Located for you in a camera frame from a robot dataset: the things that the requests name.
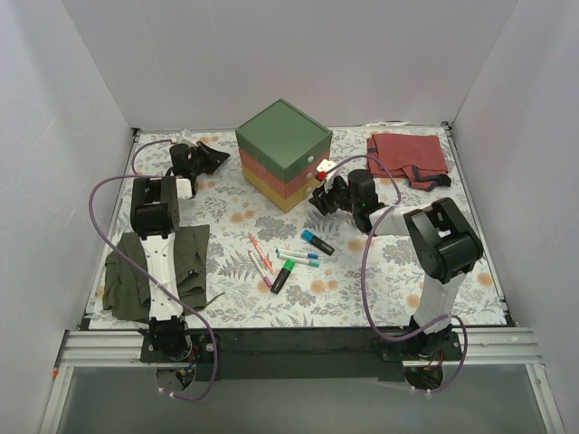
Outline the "pink drawer box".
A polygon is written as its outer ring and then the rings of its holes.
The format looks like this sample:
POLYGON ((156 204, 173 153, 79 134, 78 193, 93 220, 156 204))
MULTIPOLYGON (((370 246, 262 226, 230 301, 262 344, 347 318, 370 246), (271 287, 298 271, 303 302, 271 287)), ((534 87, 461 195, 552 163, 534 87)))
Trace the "pink drawer box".
POLYGON ((274 173, 269 171, 265 166, 261 165, 255 158, 250 156, 246 151, 238 149, 242 166, 249 169, 259 179, 264 181, 266 185, 271 187, 273 191, 279 194, 283 199, 289 199, 300 188, 306 187, 310 181, 316 182, 313 177, 313 172, 324 158, 330 156, 330 151, 327 151, 322 156, 308 163, 307 167, 303 169, 298 175, 289 181, 284 181, 278 178, 274 173))

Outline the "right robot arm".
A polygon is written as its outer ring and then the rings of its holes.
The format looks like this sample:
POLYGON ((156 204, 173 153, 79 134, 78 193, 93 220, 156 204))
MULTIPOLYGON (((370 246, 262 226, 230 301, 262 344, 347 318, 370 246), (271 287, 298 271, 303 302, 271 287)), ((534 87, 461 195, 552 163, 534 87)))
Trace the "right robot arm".
POLYGON ((321 185, 309 202, 324 216, 338 210, 351 213, 367 243, 382 235, 409 238, 424 271, 419 306, 407 334, 387 337, 380 332, 363 297, 368 323, 383 348, 424 360, 434 357, 451 338, 451 311, 460 285, 483 255, 479 236, 451 198, 418 208, 388 207, 379 201, 370 171, 356 169, 347 179, 335 172, 328 160, 318 165, 321 185))

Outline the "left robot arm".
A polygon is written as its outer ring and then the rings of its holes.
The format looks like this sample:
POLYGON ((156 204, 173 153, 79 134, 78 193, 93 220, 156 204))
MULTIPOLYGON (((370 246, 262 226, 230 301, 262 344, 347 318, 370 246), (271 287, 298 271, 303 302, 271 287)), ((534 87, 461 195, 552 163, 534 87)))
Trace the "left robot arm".
POLYGON ((169 155, 165 175, 141 175, 133 181, 130 223, 153 277, 146 332, 150 348, 181 362, 193 352, 185 316, 207 303, 209 227, 181 227, 179 205, 196 197, 200 175, 213 174, 230 155, 184 139, 169 147, 169 155))

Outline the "yellow bottom drawer box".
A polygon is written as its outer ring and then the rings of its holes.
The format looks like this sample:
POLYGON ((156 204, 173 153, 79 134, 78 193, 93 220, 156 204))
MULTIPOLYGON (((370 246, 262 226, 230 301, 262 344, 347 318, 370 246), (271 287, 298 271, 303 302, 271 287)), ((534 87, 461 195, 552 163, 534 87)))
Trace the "yellow bottom drawer box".
POLYGON ((283 199, 279 194, 275 193, 271 187, 266 185, 264 181, 254 175, 249 169, 242 166, 243 175, 246 180, 256 187, 263 195, 265 195, 272 203, 274 203, 283 212, 289 212, 298 204, 303 202, 307 195, 319 186, 319 181, 310 181, 306 187, 300 188, 289 199, 283 199))

